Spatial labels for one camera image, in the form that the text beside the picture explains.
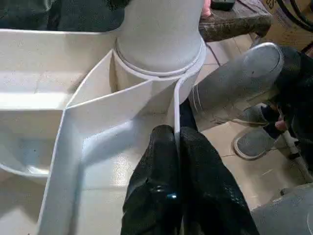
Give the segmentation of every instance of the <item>black object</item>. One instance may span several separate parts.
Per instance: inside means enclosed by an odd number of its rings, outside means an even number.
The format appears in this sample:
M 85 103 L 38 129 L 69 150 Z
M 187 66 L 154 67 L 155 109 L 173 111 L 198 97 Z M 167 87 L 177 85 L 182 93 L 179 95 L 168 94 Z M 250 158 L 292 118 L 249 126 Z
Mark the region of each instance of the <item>black object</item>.
M 284 131 L 280 131 L 275 127 L 275 122 L 271 122 L 268 125 L 264 126 L 263 129 L 271 136 L 273 139 L 278 139 Z
M 294 160 L 294 159 L 299 158 L 299 157 L 301 157 L 301 155 L 299 153 L 291 153 L 290 155 L 287 156 L 287 158 L 289 160 Z
M 107 1 L 110 9 L 118 9 L 126 7 L 131 0 L 105 0 Z
M 211 0 L 211 8 L 221 11 L 229 11 L 233 8 L 236 0 Z
M 284 92 L 298 81 L 302 67 L 300 53 L 292 47 L 280 47 L 283 53 L 283 67 L 275 80 L 276 87 Z
M 302 52 L 302 53 L 307 53 L 307 52 L 309 52 L 309 50 L 310 50 L 311 48 L 313 48 L 313 41 L 310 42 L 305 48 L 303 48 L 303 49 L 301 50 L 301 52 Z
M 278 121 L 279 119 L 279 112 L 273 110 L 270 105 L 265 107 L 261 106 L 261 112 L 265 120 L 268 122 Z
M 198 130 L 195 117 L 192 113 L 189 98 L 187 98 L 180 106 L 180 126 L 188 126 L 194 130 Z
M 276 102 L 284 120 L 299 140 L 300 155 L 313 170 L 313 59 L 298 52 L 298 75 L 277 83 L 280 94 Z
M 306 23 L 308 26 L 313 27 L 313 22 L 309 21 L 303 14 L 302 12 L 299 10 L 297 3 L 295 2 L 295 0 L 290 0 L 290 3 L 292 5 L 293 10 L 295 11 L 296 15 L 304 22 Z
M 285 3 L 283 0 L 276 0 L 277 3 L 279 4 L 280 8 L 283 10 L 283 12 L 285 13 L 285 15 L 296 25 L 298 25 L 299 27 L 303 28 L 306 31 L 309 32 L 313 32 L 313 27 L 303 23 L 302 21 L 298 20 L 289 10 L 288 8 L 285 6 Z
M 123 20 L 107 0 L 0 0 L 0 28 L 106 32 Z
M 131 176 L 123 212 L 122 235 L 179 233 L 179 160 L 170 126 L 152 131 L 149 146 Z
M 180 157 L 185 234 L 259 234 L 234 177 L 204 135 L 182 127 Z

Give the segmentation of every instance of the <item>tiled floor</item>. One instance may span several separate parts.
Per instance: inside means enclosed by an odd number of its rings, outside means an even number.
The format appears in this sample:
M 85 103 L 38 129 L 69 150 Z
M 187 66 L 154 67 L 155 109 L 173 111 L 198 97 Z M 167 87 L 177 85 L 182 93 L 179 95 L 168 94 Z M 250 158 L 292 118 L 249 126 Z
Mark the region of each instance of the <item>tiled floor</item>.
M 221 42 L 209 43 L 209 45 L 220 64 L 224 64 L 247 51 L 251 43 L 252 40 L 249 35 L 242 35 Z M 208 50 L 205 65 L 197 82 L 217 68 L 218 63 L 212 52 Z M 283 138 L 268 154 L 256 161 L 245 161 L 236 156 L 231 143 L 234 137 L 246 128 L 249 127 L 228 122 L 205 130 L 203 134 L 211 141 L 226 167 L 234 175 L 252 210 L 278 197 L 281 189 L 304 184 L 305 180 L 298 166 L 286 158 L 290 151 Z

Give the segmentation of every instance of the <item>floor tile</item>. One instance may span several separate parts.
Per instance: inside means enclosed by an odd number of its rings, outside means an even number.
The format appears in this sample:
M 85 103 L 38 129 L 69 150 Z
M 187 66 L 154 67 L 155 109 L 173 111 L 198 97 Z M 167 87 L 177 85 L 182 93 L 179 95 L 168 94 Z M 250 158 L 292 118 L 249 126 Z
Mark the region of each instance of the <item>floor tile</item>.
M 219 66 L 215 65 L 203 65 L 196 80 L 196 84 L 201 82 L 204 78 L 206 78 L 211 72 L 216 70 Z
M 236 155 L 232 148 L 232 141 L 239 134 L 249 132 L 253 128 L 254 127 L 229 121 L 211 129 L 204 130 L 202 133 L 213 144 L 220 156 L 224 157 Z M 280 149 L 286 156 L 291 153 L 283 136 L 278 138 L 272 149 Z
M 249 34 L 240 35 L 234 38 L 240 53 L 244 53 L 251 47 L 252 39 Z
M 278 197 L 283 188 L 305 183 L 296 163 L 279 150 L 271 150 L 255 161 L 228 156 L 223 158 L 223 163 L 236 179 L 250 209 Z
M 235 152 L 232 149 L 231 143 L 233 139 L 246 129 L 246 126 L 235 123 L 227 122 L 219 126 L 215 126 L 211 129 L 202 131 L 207 139 L 216 148 L 221 157 L 234 155 Z
M 240 51 L 233 38 L 207 44 L 211 46 L 220 64 L 225 64 L 240 55 Z
M 85 190 L 74 207 L 69 235 L 120 234 L 125 192 Z
M 307 183 L 313 183 L 313 175 L 309 172 L 308 170 L 308 165 L 306 163 L 306 161 L 300 157 L 300 158 L 296 158 L 294 159 L 294 161 L 297 163 L 304 179 L 307 181 Z
M 206 58 L 204 61 L 205 65 L 217 64 L 215 57 L 213 56 L 212 51 L 207 47 L 206 48 Z

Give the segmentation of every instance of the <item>pink object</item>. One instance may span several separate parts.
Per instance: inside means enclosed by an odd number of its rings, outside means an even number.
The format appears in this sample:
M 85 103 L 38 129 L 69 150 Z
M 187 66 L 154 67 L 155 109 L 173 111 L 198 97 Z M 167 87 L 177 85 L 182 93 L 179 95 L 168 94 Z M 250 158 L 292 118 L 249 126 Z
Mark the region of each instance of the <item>pink object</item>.
M 284 120 L 280 120 L 280 121 L 275 122 L 275 127 L 279 131 L 287 131 L 288 130 L 288 127 L 287 127 Z
M 202 16 L 210 16 L 211 15 L 211 0 L 204 0 L 204 6 L 201 12 Z

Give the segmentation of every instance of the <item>cardboard box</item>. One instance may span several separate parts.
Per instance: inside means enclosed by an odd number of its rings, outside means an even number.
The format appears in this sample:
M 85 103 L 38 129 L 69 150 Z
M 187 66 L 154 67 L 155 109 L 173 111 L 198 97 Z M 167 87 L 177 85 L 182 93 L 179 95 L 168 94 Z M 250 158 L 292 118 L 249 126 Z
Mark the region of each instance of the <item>cardboard box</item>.
M 262 0 L 265 8 L 273 15 L 273 24 L 262 39 L 263 42 L 274 42 L 283 46 L 295 47 L 297 50 L 302 50 L 310 42 L 313 41 L 313 33 L 308 32 L 294 24 L 282 11 L 276 0 Z M 309 8 L 310 0 L 296 1 L 301 12 L 311 21 L 313 21 L 313 12 Z M 296 18 L 297 15 L 289 0 L 285 0 L 285 5 Z

